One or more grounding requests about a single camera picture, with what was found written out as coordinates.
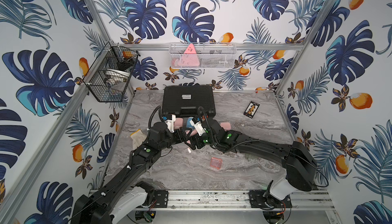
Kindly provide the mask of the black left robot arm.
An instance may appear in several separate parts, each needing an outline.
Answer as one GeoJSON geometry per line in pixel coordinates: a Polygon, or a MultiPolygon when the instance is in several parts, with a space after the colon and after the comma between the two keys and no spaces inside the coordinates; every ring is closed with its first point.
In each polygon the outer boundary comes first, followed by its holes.
{"type": "Polygon", "coordinates": [[[152,204],[154,188],[135,181],[162,156],[163,149],[189,139],[183,129],[169,127],[169,121],[161,115],[161,106],[157,106],[153,114],[159,115],[159,121],[152,124],[149,120],[148,136],[130,153],[126,166],[91,196],[79,197],[69,223],[117,224],[134,208],[152,204]]]}

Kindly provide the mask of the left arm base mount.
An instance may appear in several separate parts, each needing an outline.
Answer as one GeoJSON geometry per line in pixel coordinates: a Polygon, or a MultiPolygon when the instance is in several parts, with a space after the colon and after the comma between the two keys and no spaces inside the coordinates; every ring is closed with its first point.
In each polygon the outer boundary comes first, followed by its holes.
{"type": "Polygon", "coordinates": [[[146,199],[143,204],[139,205],[138,208],[166,208],[168,203],[169,193],[167,190],[155,189],[152,185],[147,182],[141,181],[135,185],[134,188],[142,188],[146,195],[146,199]]]}

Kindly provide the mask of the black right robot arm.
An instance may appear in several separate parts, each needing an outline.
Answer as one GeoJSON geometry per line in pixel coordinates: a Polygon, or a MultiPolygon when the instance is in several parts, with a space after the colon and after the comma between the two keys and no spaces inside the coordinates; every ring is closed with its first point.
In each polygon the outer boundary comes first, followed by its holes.
{"type": "Polygon", "coordinates": [[[268,184],[264,199],[282,201],[292,192],[310,192],[315,188],[317,164],[308,149],[300,142],[274,143],[252,138],[238,131],[226,131],[219,122],[210,118],[201,106],[197,109],[197,117],[192,121],[197,133],[188,139],[192,147],[201,149],[209,145],[223,154],[249,154],[285,169],[284,176],[268,184]]]}

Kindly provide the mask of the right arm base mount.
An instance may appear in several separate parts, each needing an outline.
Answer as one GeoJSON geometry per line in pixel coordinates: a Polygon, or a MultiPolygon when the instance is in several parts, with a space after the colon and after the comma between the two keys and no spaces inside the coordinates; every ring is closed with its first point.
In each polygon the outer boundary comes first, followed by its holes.
{"type": "Polygon", "coordinates": [[[251,208],[273,211],[279,208],[285,210],[286,207],[292,207],[290,195],[287,195],[283,200],[279,200],[271,195],[270,190],[272,184],[273,181],[268,184],[267,189],[265,190],[259,189],[249,191],[249,202],[251,208]]]}

